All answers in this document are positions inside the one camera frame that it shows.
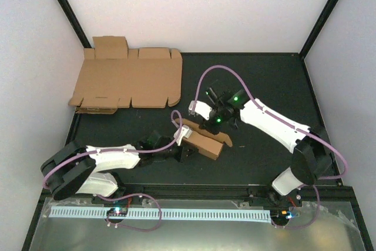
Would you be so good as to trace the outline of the brown cardboard box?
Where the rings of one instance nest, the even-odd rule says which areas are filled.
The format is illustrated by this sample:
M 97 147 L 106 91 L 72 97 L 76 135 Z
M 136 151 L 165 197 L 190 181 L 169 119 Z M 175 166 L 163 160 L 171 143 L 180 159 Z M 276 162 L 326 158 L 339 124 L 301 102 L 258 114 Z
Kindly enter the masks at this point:
M 183 138 L 182 143 L 193 145 L 201 155 L 209 159 L 217 160 L 224 145 L 233 147 L 233 142 L 228 134 L 219 132 L 217 135 L 213 135 L 200 129 L 198 124 L 187 119 L 182 119 L 183 125 L 190 127 L 193 132 L 189 138 Z

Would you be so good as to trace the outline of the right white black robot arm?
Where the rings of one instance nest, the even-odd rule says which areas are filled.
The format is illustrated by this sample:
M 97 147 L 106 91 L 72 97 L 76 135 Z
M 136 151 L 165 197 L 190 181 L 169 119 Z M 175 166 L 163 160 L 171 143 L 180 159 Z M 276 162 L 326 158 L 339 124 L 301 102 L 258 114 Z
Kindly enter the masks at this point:
M 282 205 L 288 194 L 304 185 L 314 185 L 333 163 L 328 147 L 323 145 L 324 129 L 311 129 L 270 109 L 259 99 L 250 99 L 245 90 L 216 93 L 206 89 L 211 101 L 191 101 L 189 111 L 202 117 L 200 128 L 216 135 L 227 122 L 254 126 L 282 144 L 291 154 L 291 165 L 271 183 L 267 199 L 274 206 Z

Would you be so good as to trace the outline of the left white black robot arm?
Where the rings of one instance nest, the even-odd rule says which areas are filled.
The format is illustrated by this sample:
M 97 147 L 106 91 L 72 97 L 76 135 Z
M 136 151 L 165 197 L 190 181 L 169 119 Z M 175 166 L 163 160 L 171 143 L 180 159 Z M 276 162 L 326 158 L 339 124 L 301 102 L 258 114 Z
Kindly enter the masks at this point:
M 136 169 L 167 159 L 182 162 L 197 152 L 182 141 L 190 134 L 187 128 L 173 136 L 153 131 L 134 144 L 109 148 L 73 140 L 42 164 L 43 188 L 50 191 L 55 200 L 92 194 L 120 203 L 126 197 L 126 189 L 120 185 L 115 170 Z

